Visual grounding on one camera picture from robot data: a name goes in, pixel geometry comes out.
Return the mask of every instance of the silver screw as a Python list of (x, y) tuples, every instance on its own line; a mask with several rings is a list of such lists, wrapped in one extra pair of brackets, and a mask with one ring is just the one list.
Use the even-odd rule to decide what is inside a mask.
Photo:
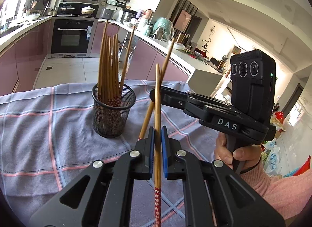
[(137, 150), (133, 150), (133, 151), (130, 152), (130, 156), (132, 156), (132, 157), (137, 157), (139, 155), (140, 155), (140, 152), (137, 151)]
[(186, 151), (185, 150), (178, 150), (177, 151), (177, 155), (178, 156), (185, 156), (186, 155)]
[(99, 161), (99, 160), (97, 160), (97, 161), (95, 161), (95, 162), (93, 162), (93, 167), (94, 168), (100, 168), (100, 167), (102, 167), (102, 165), (103, 165), (103, 162), (102, 161)]
[(223, 162), (221, 160), (216, 160), (213, 162), (213, 165), (215, 167), (222, 167), (223, 166)]

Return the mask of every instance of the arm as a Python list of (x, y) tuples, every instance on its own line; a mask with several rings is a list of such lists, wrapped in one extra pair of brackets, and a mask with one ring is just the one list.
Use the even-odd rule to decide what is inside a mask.
[(270, 178), (263, 169), (260, 146), (253, 145), (243, 147), (233, 152), (226, 149), (226, 138), (219, 133), (216, 140), (215, 156), (221, 159), (230, 168), (233, 168), (233, 157), (237, 160), (245, 160), (243, 169), (255, 166), (249, 172), (241, 174), (241, 177), (257, 193), (259, 193), (272, 207), (274, 207), (284, 219), (299, 214), (312, 194), (312, 170), (297, 177), (288, 177), (279, 180), (277, 177)]

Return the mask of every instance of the oven door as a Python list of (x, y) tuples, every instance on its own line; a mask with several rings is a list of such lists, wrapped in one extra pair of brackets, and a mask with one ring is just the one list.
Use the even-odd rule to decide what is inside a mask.
[(93, 21), (55, 20), (51, 53), (87, 53)]

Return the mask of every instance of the fingernail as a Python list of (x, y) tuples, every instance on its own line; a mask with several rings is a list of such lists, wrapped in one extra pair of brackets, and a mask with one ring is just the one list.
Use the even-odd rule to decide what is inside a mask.
[(231, 165), (231, 164), (232, 164), (232, 158), (226, 156), (226, 157), (224, 157), (224, 162), (225, 162), (226, 164), (228, 164), (228, 165)]
[(241, 159), (243, 157), (243, 155), (244, 155), (244, 152), (243, 152), (243, 150), (240, 150), (240, 149), (233, 152), (233, 157), (235, 159)]

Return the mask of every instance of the hand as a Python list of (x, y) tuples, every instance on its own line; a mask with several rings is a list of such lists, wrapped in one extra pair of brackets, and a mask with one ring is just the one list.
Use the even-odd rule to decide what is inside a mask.
[(227, 149), (227, 139), (224, 133), (219, 132), (216, 139), (215, 158), (225, 162), (231, 169), (233, 169), (233, 157), (239, 161), (246, 161), (243, 170), (255, 166), (261, 157), (261, 146), (252, 145), (241, 147), (232, 153)]

